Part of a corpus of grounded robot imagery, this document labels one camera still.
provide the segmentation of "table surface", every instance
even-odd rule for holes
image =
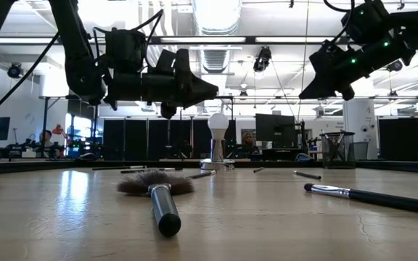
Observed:
[[[0,260],[418,260],[418,214],[306,193],[323,183],[418,198],[418,173],[238,169],[175,196],[164,239],[148,198],[115,191],[119,170],[0,175]],[[191,175],[199,170],[185,170]]]

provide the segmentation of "ceiling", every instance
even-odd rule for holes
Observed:
[[[224,5],[226,0],[211,0],[215,7]],[[152,16],[159,9],[165,10],[156,36],[191,36],[194,35],[194,21],[190,0],[162,0],[162,1],[104,1],[79,0],[80,15],[88,32],[94,26],[105,25],[110,29],[132,28]],[[340,8],[349,8],[348,1],[331,0],[332,4]],[[398,11],[399,1],[384,0],[389,12],[407,12],[418,10],[418,1],[406,1],[402,11]],[[333,37],[341,30],[342,13],[335,12],[321,1],[296,0],[294,7],[289,8],[290,1],[243,0],[237,35],[240,36],[320,36]],[[30,66],[30,58],[35,59],[44,49],[44,44],[23,45],[16,42],[18,38],[52,37],[57,32],[48,1],[23,1],[14,3],[3,28],[0,38],[8,38],[9,42],[0,44],[0,65],[7,66],[10,62],[17,62],[21,56],[28,56],[26,64]],[[225,94],[239,95],[240,84],[246,83],[250,96],[297,96],[314,79],[314,69],[308,61],[308,56],[317,51],[318,44],[305,45],[303,42],[289,45],[272,45],[272,63],[262,75],[253,72],[253,58],[259,52],[261,45],[242,45],[241,50],[231,51],[229,76],[225,82]],[[188,46],[151,46],[151,52],[159,54],[163,48],[188,48]],[[200,72],[200,51],[190,51],[191,66],[194,73]],[[48,59],[42,65],[38,74],[49,74],[50,70],[62,69],[64,51],[62,46],[56,45],[47,54]],[[357,96],[386,96],[390,87],[398,90],[400,96],[418,95],[418,52],[411,65],[400,72],[389,73],[378,70],[371,74],[370,87],[356,88]],[[253,100],[239,101],[252,104]],[[255,103],[270,103],[269,99],[257,99]],[[404,108],[415,104],[417,100],[406,100],[394,104],[394,107]],[[336,102],[331,107],[341,107]]]

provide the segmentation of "white light bulb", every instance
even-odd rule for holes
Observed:
[[[229,119],[223,113],[214,113],[208,120],[208,126],[212,139],[223,140],[229,127]]]

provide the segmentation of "person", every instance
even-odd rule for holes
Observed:
[[[44,147],[45,148],[52,146],[51,137],[52,137],[52,132],[49,130],[45,130],[44,131]],[[41,144],[41,142],[43,141],[43,132],[40,133],[39,138],[40,138],[39,144]]]
[[[259,148],[254,145],[254,138],[252,133],[245,133],[242,137],[243,149],[249,151],[250,154],[258,154]]]

